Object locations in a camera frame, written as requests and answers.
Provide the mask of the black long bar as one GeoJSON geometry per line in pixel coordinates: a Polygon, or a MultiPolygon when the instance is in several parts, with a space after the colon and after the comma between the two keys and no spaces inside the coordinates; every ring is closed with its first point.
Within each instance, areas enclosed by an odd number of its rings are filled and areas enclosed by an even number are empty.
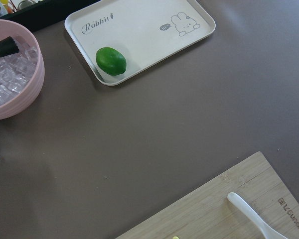
{"type": "Polygon", "coordinates": [[[41,0],[25,9],[4,15],[0,19],[19,23],[34,32],[63,21],[68,15],[96,2],[98,0],[41,0]]]}

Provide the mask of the cream rabbit tray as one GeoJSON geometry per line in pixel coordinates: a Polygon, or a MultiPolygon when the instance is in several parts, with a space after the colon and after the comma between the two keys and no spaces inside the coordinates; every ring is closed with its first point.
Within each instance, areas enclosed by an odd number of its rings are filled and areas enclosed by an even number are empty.
{"type": "Polygon", "coordinates": [[[101,0],[70,14],[64,26],[96,79],[114,86],[210,36],[216,23],[195,0],[101,0]],[[103,47],[125,57],[123,74],[98,67],[103,47]]]}

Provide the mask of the green lime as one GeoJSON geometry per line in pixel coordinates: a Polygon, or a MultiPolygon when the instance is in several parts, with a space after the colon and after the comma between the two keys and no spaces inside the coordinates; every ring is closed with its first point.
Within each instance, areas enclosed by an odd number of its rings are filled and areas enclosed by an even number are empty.
{"type": "Polygon", "coordinates": [[[96,63],[101,70],[111,76],[123,74],[127,68],[125,57],[111,47],[103,47],[96,52],[96,63]]]}

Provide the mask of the steel black-tipped muddler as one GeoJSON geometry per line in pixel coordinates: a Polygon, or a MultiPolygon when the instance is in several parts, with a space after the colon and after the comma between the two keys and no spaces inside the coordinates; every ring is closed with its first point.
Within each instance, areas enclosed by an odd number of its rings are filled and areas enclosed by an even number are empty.
{"type": "Polygon", "coordinates": [[[0,41],[0,58],[16,53],[19,53],[19,48],[11,36],[0,41]]]}

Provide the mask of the bamboo cutting board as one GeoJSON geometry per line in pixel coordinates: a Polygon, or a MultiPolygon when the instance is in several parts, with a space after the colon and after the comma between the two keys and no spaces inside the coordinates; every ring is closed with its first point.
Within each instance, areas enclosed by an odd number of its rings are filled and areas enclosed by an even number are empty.
{"type": "Polygon", "coordinates": [[[124,239],[260,239],[261,232],[227,198],[242,197],[273,229],[299,239],[299,203],[261,152],[122,234],[124,239]]]}

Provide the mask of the pink ice bowl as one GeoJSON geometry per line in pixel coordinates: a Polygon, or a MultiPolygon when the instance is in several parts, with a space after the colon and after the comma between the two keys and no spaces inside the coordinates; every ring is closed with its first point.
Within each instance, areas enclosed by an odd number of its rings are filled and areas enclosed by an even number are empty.
{"type": "Polygon", "coordinates": [[[0,120],[12,117],[29,107],[39,95],[45,76],[44,61],[40,46],[35,36],[23,25],[0,19],[0,40],[11,36],[24,40],[29,46],[38,51],[38,61],[33,76],[25,88],[13,99],[0,106],[0,120]]]}

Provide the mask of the white ceramic spoon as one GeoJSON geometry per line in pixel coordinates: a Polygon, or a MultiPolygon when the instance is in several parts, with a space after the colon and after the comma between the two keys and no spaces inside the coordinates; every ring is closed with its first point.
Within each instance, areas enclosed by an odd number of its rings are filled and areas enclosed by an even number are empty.
{"type": "Polygon", "coordinates": [[[271,228],[238,194],[230,192],[227,194],[227,199],[259,229],[265,239],[287,239],[271,228]]]}

